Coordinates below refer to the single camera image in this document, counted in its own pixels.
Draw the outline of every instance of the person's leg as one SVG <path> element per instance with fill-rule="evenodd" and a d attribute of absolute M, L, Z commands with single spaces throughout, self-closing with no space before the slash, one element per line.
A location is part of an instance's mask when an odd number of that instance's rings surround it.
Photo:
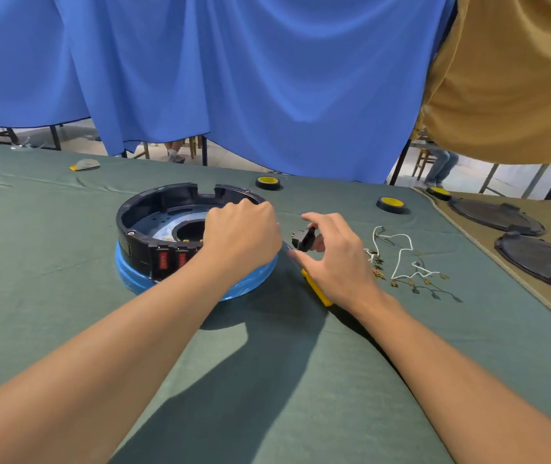
<path fill-rule="evenodd" d="M 430 154 L 436 157 L 436 162 L 430 168 L 426 180 L 424 181 L 426 185 L 433 187 L 437 182 L 437 176 L 449 162 L 449 152 L 443 150 L 431 150 Z"/>
<path fill-rule="evenodd" d="M 185 162 L 185 158 L 178 155 L 182 145 L 183 145 L 183 140 L 168 141 L 163 144 L 163 146 L 166 147 L 166 150 L 168 152 L 168 159 L 170 161 L 174 161 L 175 163 L 178 163 L 178 164 L 182 164 Z"/>
<path fill-rule="evenodd" d="M 453 167 L 458 163 L 458 155 L 452 151 L 448 151 L 449 153 L 449 160 L 443 168 L 439 171 L 439 173 L 436 175 L 436 183 L 442 184 L 442 182 L 449 176 L 449 173 L 453 169 Z"/>

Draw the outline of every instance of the tan cloth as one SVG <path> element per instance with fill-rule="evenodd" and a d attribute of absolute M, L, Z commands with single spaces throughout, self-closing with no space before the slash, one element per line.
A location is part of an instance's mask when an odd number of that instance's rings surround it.
<path fill-rule="evenodd" d="M 461 198 L 474 198 L 476 200 L 483 200 L 484 202 L 491 203 L 510 203 L 519 207 L 527 215 L 535 218 L 546 227 L 546 234 L 541 239 L 551 243 L 551 200 L 522 200 L 521 198 L 508 198 L 508 197 L 496 197 L 494 195 L 481 195 L 481 194 L 462 194 L 459 192 L 451 193 L 454 197 Z M 436 198 L 433 198 L 437 206 L 449 216 L 458 226 L 465 230 L 473 239 L 484 246 L 490 252 L 495 254 L 501 260 L 505 262 L 514 272 L 516 272 L 520 278 L 522 278 L 529 286 L 543 296 L 548 303 L 551 304 L 551 286 L 538 280 L 533 275 L 529 275 L 524 270 L 521 270 L 515 265 L 505 261 L 505 259 L 494 249 L 494 242 L 498 237 L 503 234 L 503 231 L 493 229 L 491 227 L 480 225 L 475 221 L 465 218 L 457 214 L 452 210 L 447 202 L 442 202 Z"/>
<path fill-rule="evenodd" d="M 551 0 L 458 0 L 416 129 L 491 163 L 551 163 Z"/>

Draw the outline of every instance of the person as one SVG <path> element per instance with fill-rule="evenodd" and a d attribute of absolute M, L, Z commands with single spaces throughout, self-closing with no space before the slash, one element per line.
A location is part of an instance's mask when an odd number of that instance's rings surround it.
<path fill-rule="evenodd" d="M 185 162 L 185 157 L 179 155 L 179 150 L 183 146 L 184 140 L 176 140 L 176 141 L 167 141 L 163 144 L 163 146 L 166 147 L 166 151 L 168 152 L 168 161 L 172 161 L 173 163 L 177 164 L 183 164 Z"/>
<path fill-rule="evenodd" d="M 382 291 L 340 215 L 302 218 L 324 257 L 291 257 L 380 344 L 457 463 L 551 462 L 547 416 Z M 0 463 L 108 462 L 218 300 L 281 241 L 267 202 L 210 210 L 182 269 L 0 387 Z"/>
<path fill-rule="evenodd" d="M 458 163 L 458 155 L 453 151 L 445 150 L 428 150 L 436 161 L 428 171 L 424 183 L 428 187 L 443 188 L 443 181 L 449 176 L 453 167 Z"/>

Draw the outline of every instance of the jeans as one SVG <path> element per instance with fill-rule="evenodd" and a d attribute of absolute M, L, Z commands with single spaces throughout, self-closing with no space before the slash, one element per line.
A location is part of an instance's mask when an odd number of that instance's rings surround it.
<path fill-rule="evenodd" d="M 426 182 L 441 184 L 458 163 L 458 155 L 452 151 L 444 150 L 430 150 L 430 153 L 436 156 L 436 162 L 430 168 Z"/>

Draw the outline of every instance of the table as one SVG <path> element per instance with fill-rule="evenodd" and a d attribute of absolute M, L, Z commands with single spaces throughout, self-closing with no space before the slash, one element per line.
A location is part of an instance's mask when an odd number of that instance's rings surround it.
<path fill-rule="evenodd" d="M 114 265 L 115 215 L 140 191 L 233 184 L 273 203 L 282 234 L 304 211 L 340 212 L 369 247 L 374 226 L 407 233 L 437 280 L 435 294 L 381 286 L 415 318 L 551 417 L 551 311 L 410 188 L 0 145 L 0 384 L 92 325 L 132 294 Z M 404 200 L 408 215 L 379 210 Z M 380 249 L 390 274 L 399 247 Z M 404 258 L 410 266 L 414 258 Z M 449 463 L 398 374 L 328 313 L 286 258 L 254 292 L 218 305 L 113 458 L 114 464 Z"/>

